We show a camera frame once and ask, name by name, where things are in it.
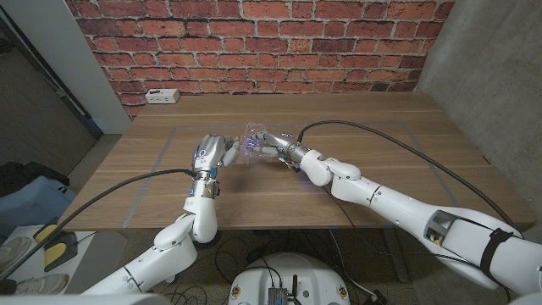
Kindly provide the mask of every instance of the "electrical outlet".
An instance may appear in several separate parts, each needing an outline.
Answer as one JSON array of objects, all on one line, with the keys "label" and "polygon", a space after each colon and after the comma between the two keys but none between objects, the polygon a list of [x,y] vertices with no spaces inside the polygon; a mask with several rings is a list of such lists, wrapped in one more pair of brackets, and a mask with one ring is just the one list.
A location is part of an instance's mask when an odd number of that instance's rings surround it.
[{"label": "electrical outlet", "polygon": [[180,94],[177,89],[151,89],[145,97],[149,103],[177,103]]}]

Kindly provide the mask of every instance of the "wooden table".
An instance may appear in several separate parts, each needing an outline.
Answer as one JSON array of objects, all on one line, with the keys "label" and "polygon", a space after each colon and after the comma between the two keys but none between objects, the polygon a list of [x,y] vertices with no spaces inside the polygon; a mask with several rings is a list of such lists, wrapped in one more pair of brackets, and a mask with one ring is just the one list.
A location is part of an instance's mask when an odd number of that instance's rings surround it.
[{"label": "wooden table", "polygon": [[[130,177],[161,169],[191,167],[196,144],[208,133],[246,136],[248,122],[293,135],[309,123],[344,119],[363,123],[427,153],[493,198],[522,229],[534,213],[478,149],[424,93],[307,95],[206,95],[181,97],[174,105],[147,105],[120,138],[64,217],[101,191]],[[371,180],[423,202],[496,213],[466,187],[422,159],[366,131],[322,125],[303,143],[326,156],[355,164]],[[218,171],[220,229],[350,227],[348,218],[321,188],[279,161],[242,155]],[[73,219],[67,230],[163,228],[183,214],[190,177],[161,175],[140,180],[108,195]],[[358,227],[388,222],[353,203],[342,202]]]}]

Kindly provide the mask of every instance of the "shoe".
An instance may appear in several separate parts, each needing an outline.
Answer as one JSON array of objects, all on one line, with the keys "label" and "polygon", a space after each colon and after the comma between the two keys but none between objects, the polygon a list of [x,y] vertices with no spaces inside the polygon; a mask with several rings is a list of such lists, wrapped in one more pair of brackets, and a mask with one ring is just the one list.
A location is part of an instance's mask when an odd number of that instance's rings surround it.
[{"label": "shoe", "polygon": [[68,280],[69,275],[67,274],[52,274],[39,279],[23,280],[17,284],[14,294],[21,296],[56,295],[64,289]]},{"label": "shoe", "polygon": [[17,237],[0,247],[0,276],[25,255],[30,244],[30,238]]}]

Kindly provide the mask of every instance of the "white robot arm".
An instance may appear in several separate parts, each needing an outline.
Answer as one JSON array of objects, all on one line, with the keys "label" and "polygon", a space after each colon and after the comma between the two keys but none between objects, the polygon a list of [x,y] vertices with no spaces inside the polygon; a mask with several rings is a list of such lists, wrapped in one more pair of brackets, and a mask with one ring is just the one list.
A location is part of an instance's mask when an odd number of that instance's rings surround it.
[{"label": "white robot arm", "polygon": [[162,280],[190,267],[197,257],[192,240],[210,242],[217,232],[214,198],[220,189],[217,168],[233,164],[239,156],[238,139],[206,135],[196,148],[192,168],[198,173],[185,200],[183,214],[161,230],[154,245],[138,258],[101,280],[85,295],[130,294],[148,291]]},{"label": "white robot arm", "polygon": [[505,222],[471,209],[420,202],[362,177],[354,165],[324,159],[290,134],[264,131],[252,139],[274,147],[281,161],[299,167],[314,185],[332,182],[334,197],[372,209],[432,253],[455,258],[437,256],[465,278],[489,289],[502,284],[520,295],[542,291],[542,245],[525,241]]}]

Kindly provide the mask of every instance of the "concrete wall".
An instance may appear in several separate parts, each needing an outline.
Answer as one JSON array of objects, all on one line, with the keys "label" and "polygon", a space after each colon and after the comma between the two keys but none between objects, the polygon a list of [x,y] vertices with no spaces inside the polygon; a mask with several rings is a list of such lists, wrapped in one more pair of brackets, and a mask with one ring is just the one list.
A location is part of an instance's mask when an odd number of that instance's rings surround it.
[{"label": "concrete wall", "polygon": [[[542,3],[458,0],[418,82],[542,217]],[[542,241],[542,230],[537,236]]]},{"label": "concrete wall", "polygon": [[103,133],[123,133],[130,119],[62,0],[0,4],[91,114]]}]

